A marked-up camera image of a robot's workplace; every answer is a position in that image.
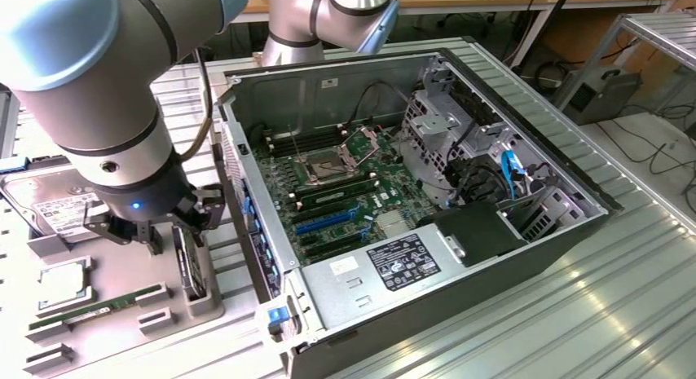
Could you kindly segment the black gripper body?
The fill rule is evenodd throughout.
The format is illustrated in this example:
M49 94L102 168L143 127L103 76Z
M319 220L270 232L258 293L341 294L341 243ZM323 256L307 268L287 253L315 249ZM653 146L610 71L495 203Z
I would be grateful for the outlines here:
M94 185L98 199L113 214L133 222L150 221L171 213L179 205L194 201L193 186L185 177L179 156L170 154L147 178L121 185Z

